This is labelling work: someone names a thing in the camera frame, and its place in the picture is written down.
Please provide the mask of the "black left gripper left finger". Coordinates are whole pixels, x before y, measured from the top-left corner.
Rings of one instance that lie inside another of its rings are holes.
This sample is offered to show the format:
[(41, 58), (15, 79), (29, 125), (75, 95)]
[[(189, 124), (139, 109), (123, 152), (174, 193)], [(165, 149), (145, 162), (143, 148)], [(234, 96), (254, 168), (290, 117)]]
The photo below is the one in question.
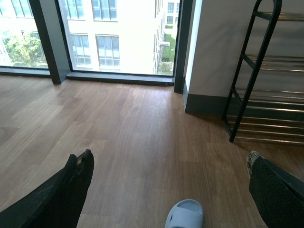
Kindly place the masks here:
[(94, 170), (87, 149), (71, 154), (63, 169), (0, 213), (2, 228), (75, 228)]

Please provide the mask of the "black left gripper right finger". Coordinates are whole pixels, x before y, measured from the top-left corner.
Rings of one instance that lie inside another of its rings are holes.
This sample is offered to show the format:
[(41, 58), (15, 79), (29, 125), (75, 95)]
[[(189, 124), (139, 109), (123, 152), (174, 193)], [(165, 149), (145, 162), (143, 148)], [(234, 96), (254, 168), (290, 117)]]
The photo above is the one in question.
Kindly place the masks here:
[(247, 157), (249, 191), (269, 228), (304, 226), (304, 183), (256, 151)]

